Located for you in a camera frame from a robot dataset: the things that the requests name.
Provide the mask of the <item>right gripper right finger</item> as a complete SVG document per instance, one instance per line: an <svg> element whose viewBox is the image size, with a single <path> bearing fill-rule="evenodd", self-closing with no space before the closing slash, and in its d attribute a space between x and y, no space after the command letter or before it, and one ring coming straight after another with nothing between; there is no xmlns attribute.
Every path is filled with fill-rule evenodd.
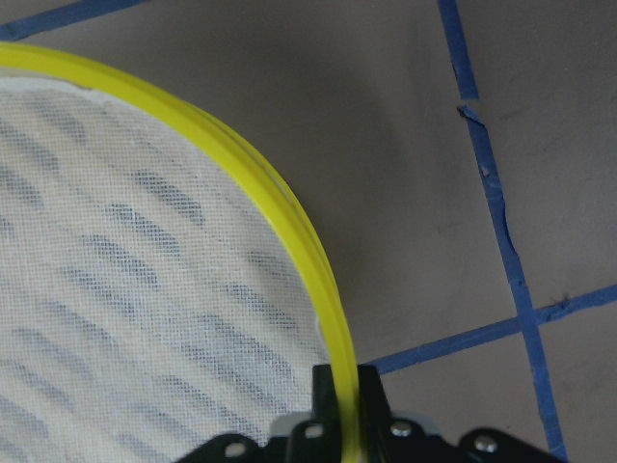
<svg viewBox="0 0 617 463"><path fill-rule="evenodd" d="M361 434L367 462L432 462L420 416L393 412L377 368L358 367Z"/></svg>

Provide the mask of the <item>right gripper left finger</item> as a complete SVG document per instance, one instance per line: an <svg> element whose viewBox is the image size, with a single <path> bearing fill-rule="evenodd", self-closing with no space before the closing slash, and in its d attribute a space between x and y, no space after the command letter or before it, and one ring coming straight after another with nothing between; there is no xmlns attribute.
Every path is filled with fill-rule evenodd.
<svg viewBox="0 0 617 463"><path fill-rule="evenodd" d="M309 418L295 424L287 438L285 462L336 463L342 457L340 414L330 365L312 368Z"/></svg>

